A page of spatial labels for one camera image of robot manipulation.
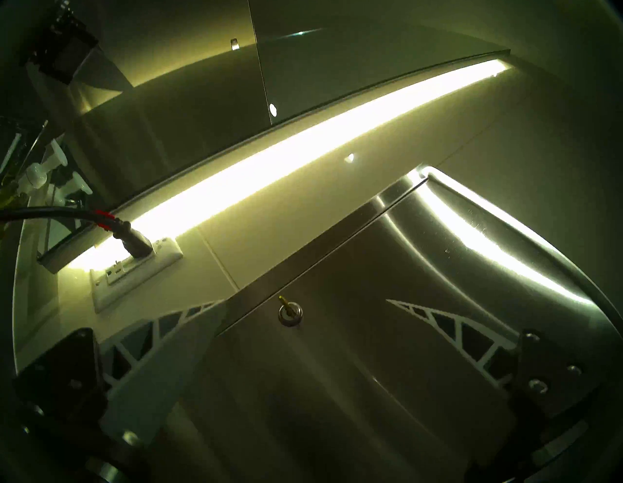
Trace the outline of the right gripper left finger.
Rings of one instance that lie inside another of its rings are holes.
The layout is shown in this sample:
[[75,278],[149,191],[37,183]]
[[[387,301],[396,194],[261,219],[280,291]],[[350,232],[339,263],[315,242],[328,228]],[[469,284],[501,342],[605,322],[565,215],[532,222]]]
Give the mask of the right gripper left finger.
[[209,301],[138,320],[103,342],[79,328],[19,370],[14,390],[39,416],[149,443],[226,313],[225,300]]

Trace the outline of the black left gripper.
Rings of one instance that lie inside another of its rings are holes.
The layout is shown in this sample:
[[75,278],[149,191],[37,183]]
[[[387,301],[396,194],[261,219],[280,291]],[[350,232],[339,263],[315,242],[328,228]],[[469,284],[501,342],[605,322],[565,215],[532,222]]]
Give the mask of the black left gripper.
[[71,84],[98,43],[72,8],[54,8],[27,46],[27,63],[56,81]]

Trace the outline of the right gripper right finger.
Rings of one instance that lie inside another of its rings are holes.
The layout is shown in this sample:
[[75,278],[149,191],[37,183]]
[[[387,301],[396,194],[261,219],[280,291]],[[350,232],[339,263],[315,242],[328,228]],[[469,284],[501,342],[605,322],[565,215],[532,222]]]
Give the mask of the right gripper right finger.
[[446,425],[470,439],[452,449],[418,422],[414,467],[546,467],[566,451],[583,453],[599,434],[599,372],[544,329],[505,333],[460,314],[400,300],[418,319],[409,384]]

